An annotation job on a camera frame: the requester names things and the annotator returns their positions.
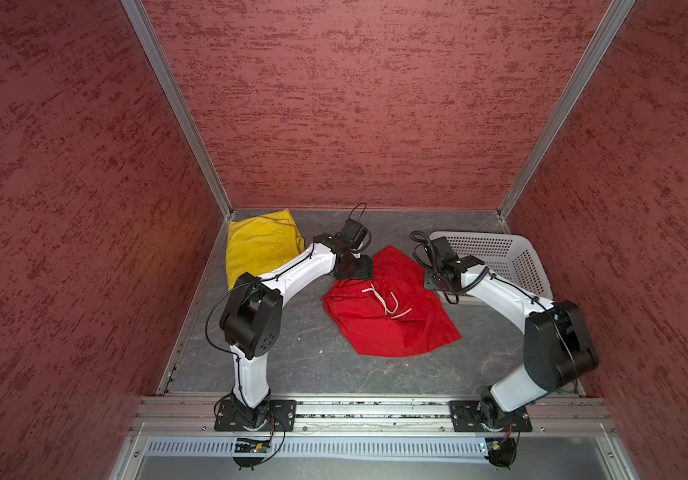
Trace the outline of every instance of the red garment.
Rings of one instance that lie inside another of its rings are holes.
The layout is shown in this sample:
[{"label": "red garment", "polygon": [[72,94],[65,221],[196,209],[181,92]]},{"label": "red garment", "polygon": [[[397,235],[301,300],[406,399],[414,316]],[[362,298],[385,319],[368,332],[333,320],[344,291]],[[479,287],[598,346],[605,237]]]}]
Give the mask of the red garment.
[{"label": "red garment", "polygon": [[[322,297],[325,311],[357,353],[420,355],[461,338],[435,293],[424,290],[424,269],[393,246],[373,262],[373,280],[336,282]],[[371,286],[375,292],[363,292]],[[393,313],[385,312],[385,305]]]}]

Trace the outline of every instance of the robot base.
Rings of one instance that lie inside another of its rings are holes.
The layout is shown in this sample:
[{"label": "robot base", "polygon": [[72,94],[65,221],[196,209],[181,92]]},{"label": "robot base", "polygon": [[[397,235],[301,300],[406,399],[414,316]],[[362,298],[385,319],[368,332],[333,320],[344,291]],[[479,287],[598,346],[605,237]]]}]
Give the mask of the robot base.
[{"label": "robot base", "polygon": [[509,431],[509,425],[512,426],[512,432],[532,432],[533,427],[530,424],[530,417],[525,410],[525,407],[520,407],[511,412],[506,417],[507,426],[501,428],[491,428],[483,423],[482,415],[480,414],[480,402],[477,400],[454,400],[448,402],[451,408],[451,421],[453,422],[454,432],[503,432]]},{"label": "robot base", "polygon": [[281,422],[280,430],[293,430],[296,400],[272,400],[267,396],[253,410],[232,393],[219,404],[213,430],[216,432],[268,432],[272,416]]}]

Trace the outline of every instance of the white plastic basket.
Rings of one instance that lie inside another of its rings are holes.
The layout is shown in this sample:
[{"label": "white plastic basket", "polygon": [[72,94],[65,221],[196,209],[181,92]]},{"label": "white plastic basket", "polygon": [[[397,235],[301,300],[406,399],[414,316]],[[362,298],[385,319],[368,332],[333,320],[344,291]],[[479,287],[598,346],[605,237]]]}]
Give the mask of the white plastic basket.
[{"label": "white plastic basket", "polygon": [[[459,257],[474,255],[493,272],[501,275],[523,289],[535,293],[543,298],[552,299],[552,289],[546,272],[543,271],[533,245],[524,236],[505,234],[482,234],[477,232],[434,232],[430,240],[447,237],[451,248]],[[437,292],[440,300],[445,295]],[[483,302],[472,295],[459,296],[462,305],[480,305]]]}]

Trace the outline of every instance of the red wall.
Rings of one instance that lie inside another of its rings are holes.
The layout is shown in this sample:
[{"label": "red wall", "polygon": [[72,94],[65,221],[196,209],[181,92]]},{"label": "red wall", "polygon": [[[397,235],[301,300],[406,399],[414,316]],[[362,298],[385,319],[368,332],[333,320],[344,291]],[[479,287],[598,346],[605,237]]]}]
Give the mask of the red wall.
[{"label": "red wall", "polygon": [[688,478],[688,2],[638,0],[510,218],[644,478]]},{"label": "red wall", "polygon": [[235,206],[495,210],[608,0],[148,0]]},{"label": "red wall", "polygon": [[0,478],[106,478],[219,222],[120,2],[0,0]]}]

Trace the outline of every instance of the folded yellow garment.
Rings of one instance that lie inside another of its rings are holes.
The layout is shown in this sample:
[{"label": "folded yellow garment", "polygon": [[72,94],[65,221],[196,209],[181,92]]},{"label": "folded yellow garment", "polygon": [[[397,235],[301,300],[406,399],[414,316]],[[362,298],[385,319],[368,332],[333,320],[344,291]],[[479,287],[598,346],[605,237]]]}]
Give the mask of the folded yellow garment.
[{"label": "folded yellow garment", "polygon": [[255,276],[271,272],[302,251],[304,239],[288,210],[232,223],[226,245],[229,288],[245,272]]}]

